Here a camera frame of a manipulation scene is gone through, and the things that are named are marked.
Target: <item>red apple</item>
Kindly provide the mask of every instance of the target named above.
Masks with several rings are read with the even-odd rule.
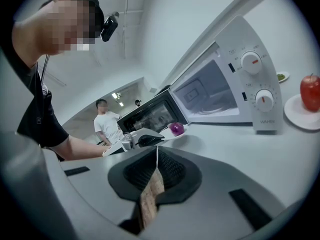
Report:
[[[310,111],[320,109],[320,77],[316,75],[305,76],[300,84],[301,99]]]

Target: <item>person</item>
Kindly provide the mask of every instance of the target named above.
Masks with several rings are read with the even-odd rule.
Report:
[[[29,18],[4,26],[1,47],[20,80],[33,94],[17,132],[49,147],[65,160],[101,157],[109,146],[94,145],[70,136],[59,124],[52,93],[42,85],[37,60],[72,49],[80,40],[99,36],[104,15],[98,0],[49,0]]]
[[[134,104],[135,104],[135,106],[136,106],[137,108],[140,107],[140,105],[141,105],[141,100],[136,99],[135,102],[134,102]]]
[[[95,106],[98,109],[98,115],[93,122],[96,134],[108,145],[115,144],[124,137],[117,124],[121,116],[108,111],[107,101],[102,98],[95,102]]]

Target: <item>green food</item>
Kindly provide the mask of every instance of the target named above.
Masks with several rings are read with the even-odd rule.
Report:
[[[278,80],[279,81],[281,81],[281,80],[286,78],[286,76],[284,74],[277,74],[277,76],[278,76]]]

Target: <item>man in black shirt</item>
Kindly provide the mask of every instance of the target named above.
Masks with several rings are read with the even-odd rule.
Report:
[[[98,0],[49,0],[21,22],[12,22],[2,50],[24,85],[34,95],[18,127],[18,133],[50,147],[66,160],[101,157],[108,146],[72,137],[59,124],[51,105],[52,94],[42,85],[37,60],[71,49],[81,39],[98,37],[104,15]]]

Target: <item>dial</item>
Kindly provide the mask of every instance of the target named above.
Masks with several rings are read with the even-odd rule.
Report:
[[[262,69],[262,62],[259,55],[254,51],[247,51],[240,60],[242,68],[249,74],[255,75]]]
[[[255,105],[262,112],[272,110],[274,106],[274,96],[271,91],[266,89],[258,91],[255,96]]]

